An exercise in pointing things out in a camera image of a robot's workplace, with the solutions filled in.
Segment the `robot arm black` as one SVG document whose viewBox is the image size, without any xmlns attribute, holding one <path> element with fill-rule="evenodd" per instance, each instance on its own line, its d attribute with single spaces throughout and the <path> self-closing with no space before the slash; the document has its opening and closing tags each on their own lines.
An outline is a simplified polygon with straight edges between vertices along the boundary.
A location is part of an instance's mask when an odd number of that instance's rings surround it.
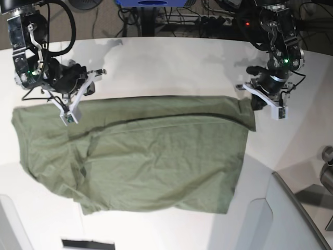
<svg viewBox="0 0 333 250">
<path fill-rule="evenodd" d="M 246 72 L 255 76 L 250 86 L 253 110 L 271 106 L 278 118 L 286 118 L 286 99 L 294 86 L 288 84 L 290 74 L 304 64 L 304 52 L 299 45 L 293 11 L 285 1 L 255 1 L 260 9 L 259 23 L 267 33 L 265 50 L 269 54 L 267 67 L 251 66 Z"/>
<path fill-rule="evenodd" d="M 49 49 L 50 17 L 44 17 L 37 6 L 60 6 L 70 22 L 69 45 L 60 51 Z M 85 66 L 62 65 L 58 56 L 68 53 L 76 40 L 76 25 L 70 8 L 63 1 L 1 1 L 1 14 L 7 19 L 12 46 L 12 59 L 18 83 L 26 90 L 42 87 L 63 95 L 71 95 L 87 80 Z"/>
</svg>

